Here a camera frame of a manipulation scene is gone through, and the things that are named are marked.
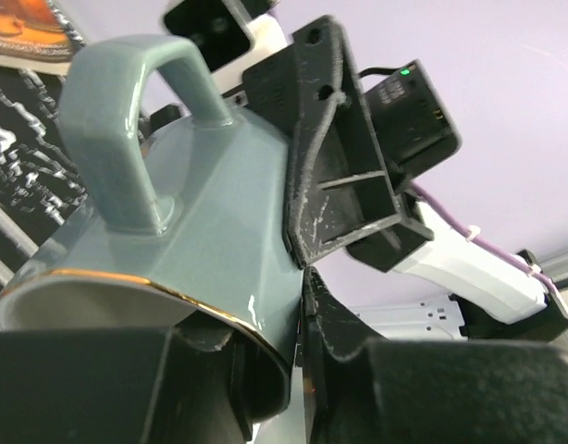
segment ceramic mug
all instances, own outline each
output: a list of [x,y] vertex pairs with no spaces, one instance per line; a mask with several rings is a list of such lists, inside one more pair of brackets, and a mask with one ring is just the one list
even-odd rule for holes
[[[142,159],[142,92],[158,70],[190,109]],[[0,296],[3,330],[228,323],[289,377],[303,272],[282,240],[288,141],[222,100],[197,47],[130,36],[80,50],[60,134],[85,205]]]

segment poster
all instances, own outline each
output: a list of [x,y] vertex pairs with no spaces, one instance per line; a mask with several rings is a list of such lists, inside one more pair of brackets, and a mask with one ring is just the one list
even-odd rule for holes
[[0,66],[64,75],[73,54],[47,0],[0,0]]
[[86,198],[57,130],[63,84],[0,66],[0,290]]

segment white plastic part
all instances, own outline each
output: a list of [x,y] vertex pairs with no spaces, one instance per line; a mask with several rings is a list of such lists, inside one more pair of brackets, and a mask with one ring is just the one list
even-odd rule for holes
[[545,289],[539,281],[467,241],[426,203],[418,203],[418,210],[435,239],[393,270],[434,282],[505,324],[546,307]]
[[364,307],[352,311],[387,339],[467,340],[459,329],[465,324],[459,304],[448,296],[420,303]]

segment white cable tie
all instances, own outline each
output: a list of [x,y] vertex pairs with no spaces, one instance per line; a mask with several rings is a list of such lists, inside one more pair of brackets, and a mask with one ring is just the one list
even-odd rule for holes
[[537,264],[532,264],[528,267],[528,273],[526,273],[527,276],[530,276],[531,278],[536,276],[536,275],[540,275],[542,272],[541,267]]
[[481,234],[481,228],[477,225],[470,225],[469,227],[469,236],[466,237],[468,242],[473,242],[473,240]]

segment purple cable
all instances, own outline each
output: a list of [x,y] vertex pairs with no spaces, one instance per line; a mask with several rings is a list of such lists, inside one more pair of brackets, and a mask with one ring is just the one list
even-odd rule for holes
[[[412,188],[414,191],[425,201],[430,207],[447,223],[449,226],[454,229],[457,233],[461,234],[464,238],[468,238],[471,236],[472,232],[469,227],[463,225],[459,222],[449,211],[438,201],[434,196],[432,196],[428,191],[420,187],[418,184],[412,182]],[[517,260],[514,256],[505,251],[501,250],[500,247],[488,242],[487,240],[483,240],[479,236],[475,236],[472,240],[472,243],[478,245],[488,253],[493,254],[494,256],[500,258],[502,261],[506,262],[507,264],[512,265],[513,267],[521,270],[525,274],[530,274],[533,272],[533,268],[528,266],[527,264]],[[535,273],[531,275],[533,278],[537,279],[541,282],[549,291],[554,294],[558,293],[558,289],[553,283],[553,281],[545,276],[543,273]]]

